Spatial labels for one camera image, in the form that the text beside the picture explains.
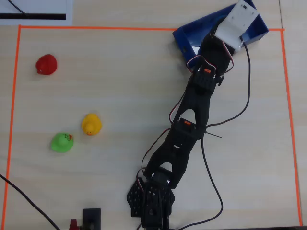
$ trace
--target rubber duck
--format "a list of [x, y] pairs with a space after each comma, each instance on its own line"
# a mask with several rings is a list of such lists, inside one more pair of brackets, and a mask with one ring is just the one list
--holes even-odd
[[72, 145], [72, 135], [68, 133], [57, 133], [51, 141], [51, 149], [55, 152], [68, 152]]
[[88, 114], [81, 123], [81, 129], [89, 136], [96, 135], [101, 130], [102, 124], [96, 114]]
[[57, 70], [58, 63], [56, 58], [51, 54], [46, 54], [39, 58], [35, 65], [37, 73], [50, 75]]

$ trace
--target blue tray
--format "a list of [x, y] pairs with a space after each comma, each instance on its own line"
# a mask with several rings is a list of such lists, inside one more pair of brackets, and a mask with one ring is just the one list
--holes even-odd
[[[252, 0], [244, 1], [256, 9]], [[187, 62], [196, 55], [192, 47], [198, 48], [216, 22], [221, 18], [226, 17], [234, 6], [235, 4], [209, 14], [203, 18], [184, 25], [173, 32], [173, 36]], [[260, 40], [268, 31], [268, 27], [265, 25], [259, 14], [246, 32], [242, 35], [242, 38], [248, 45]]]

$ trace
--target light wood surface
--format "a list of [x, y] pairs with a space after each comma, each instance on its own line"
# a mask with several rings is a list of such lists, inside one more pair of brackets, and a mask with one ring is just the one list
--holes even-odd
[[[177, 27], [233, 2], [76, 0], [74, 25]], [[281, 27], [277, 0], [256, 0], [255, 4], [269, 27]], [[0, 126], [3, 174], [17, 28], [0, 30], [7, 50], [0, 51], [1, 69], [5, 69], [1, 81], [7, 83], [0, 86], [1, 107], [6, 108], [1, 110]], [[217, 220], [191, 229], [298, 225], [280, 33], [268, 33], [249, 49], [250, 106], [238, 120], [211, 129], [223, 139], [205, 138], [208, 164], [224, 212]], [[50, 77], [38, 76], [34, 69], [45, 53], [54, 54], [59, 61], [59, 69]], [[244, 107], [247, 73], [242, 50], [235, 56], [235, 68], [212, 97], [210, 122], [229, 118]], [[139, 219], [130, 217], [126, 193], [144, 152], [169, 127], [168, 113], [188, 77], [171, 32], [23, 29], [11, 180], [61, 229], [68, 229], [69, 220], [80, 218], [85, 207], [101, 207], [102, 229], [135, 229]], [[98, 113], [104, 123], [102, 132], [92, 138], [80, 129], [89, 112]], [[48, 148], [52, 136], [61, 131], [75, 136], [67, 154], [55, 154]], [[195, 145], [174, 194], [172, 228], [218, 212], [220, 204], [203, 164], [200, 143]], [[52, 229], [9, 188], [5, 229], [21, 227]]]
[[304, 0], [281, 1], [283, 26], [286, 28], [285, 49], [287, 54], [288, 75], [291, 91], [292, 112], [295, 131], [295, 145], [300, 181], [302, 213], [307, 221], [307, 102], [305, 65], [307, 63], [307, 2]]

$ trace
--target white paper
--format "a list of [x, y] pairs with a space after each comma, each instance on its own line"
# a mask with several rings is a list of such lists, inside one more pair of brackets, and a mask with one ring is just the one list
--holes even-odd
[[[12, 0], [25, 13], [64, 13], [66, 20], [0, 19], [0, 25], [72, 25], [73, 0]], [[9, 1], [0, 0], [0, 13], [20, 13]]]

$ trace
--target orange tape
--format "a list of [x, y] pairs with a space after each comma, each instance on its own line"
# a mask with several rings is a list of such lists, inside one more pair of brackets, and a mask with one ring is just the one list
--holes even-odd
[[301, 197], [300, 197], [298, 169], [297, 169], [297, 158], [296, 158], [296, 149], [295, 149], [295, 136], [294, 136], [291, 98], [290, 98], [289, 80], [288, 80], [288, 69], [287, 69], [286, 51], [285, 51], [285, 48], [284, 48], [284, 37], [283, 37], [283, 31], [282, 30], [280, 31], [280, 35], [281, 35], [281, 40], [282, 40], [283, 68], [284, 68], [284, 77], [285, 77], [285, 82], [286, 82], [288, 110], [289, 110], [289, 119], [290, 119], [290, 129], [291, 129], [291, 138], [292, 138], [292, 151], [293, 151], [293, 161], [294, 161], [297, 211], [298, 211], [299, 225], [303, 226], [303, 217], [302, 217], [302, 209], [301, 209]]
[[116, 26], [52, 26], [52, 25], [22, 25], [22, 28], [29, 29], [91, 29], [91, 30], [158, 30], [174, 31], [177, 28], [154, 28], [154, 27], [116, 27]]
[[[16, 56], [15, 56], [15, 69], [14, 69], [14, 80], [13, 80], [12, 104], [11, 104], [11, 120], [10, 120], [10, 136], [9, 136], [9, 146], [8, 146], [8, 159], [7, 159], [7, 162], [6, 162], [6, 174], [5, 174], [5, 178], [6, 179], [9, 179], [10, 163], [11, 163], [11, 149], [12, 149], [12, 136], [13, 136], [15, 93], [16, 93], [16, 80], [17, 80], [17, 69], [18, 69], [20, 33], [21, 33], [21, 26], [19, 25], [18, 26], [18, 35], [17, 35], [17, 45], [16, 45]], [[1, 230], [4, 230], [7, 196], [8, 196], [8, 183], [5, 182]]]
[[[9, 136], [9, 146], [8, 146], [8, 158], [7, 158], [7, 165], [6, 165], [6, 178], [7, 179], [9, 178], [10, 162], [11, 162], [15, 93], [16, 93], [16, 81], [17, 81], [17, 69], [18, 69], [18, 56], [19, 56], [20, 35], [21, 35], [21, 29], [22, 28], [29, 28], [29, 29], [143, 30], [143, 31], [144, 30], [145, 31], [174, 31], [174, 30], [177, 29], [177, 28], [113, 27], [113, 26], [36, 26], [36, 25], [33, 26], [33, 25], [19, 25], [18, 26], [18, 35], [17, 35], [16, 56], [15, 56], [13, 91], [12, 91], [12, 105], [11, 105], [11, 120], [10, 120], [10, 136]], [[296, 149], [295, 149], [295, 136], [294, 136], [293, 118], [292, 118], [292, 110], [291, 110], [291, 100], [290, 100], [290, 90], [289, 90], [289, 82], [288, 82], [287, 63], [286, 63], [286, 55], [285, 55], [285, 48], [284, 48], [284, 37], [283, 37], [284, 30], [285, 29], [283, 29], [283, 28], [270, 28], [269, 29], [269, 31], [280, 31], [280, 33], [281, 33], [282, 51], [283, 51], [283, 66], [284, 66], [284, 75], [285, 75], [285, 83], [286, 83], [286, 90], [287, 90], [288, 110], [289, 110], [289, 118], [290, 118], [290, 129], [291, 129], [293, 159], [294, 159], [294, 169], [295, 169], [297, 209], [298, 209], [299, 224], [300, 224], [300, 226], [303, 226], [302, 210], [301, 210], [301, 203], [300, 203], [300, 189], [299, 189], [299, 181], [298, 181], [298, 170], [297, 170], [297, 158], [296, 158]], [[7, 205], [7, 193], [8, 193], [8, 184], [5, 183], [1, 230], [4, 230], [5, 213], [6, 213], [6, 205]]]

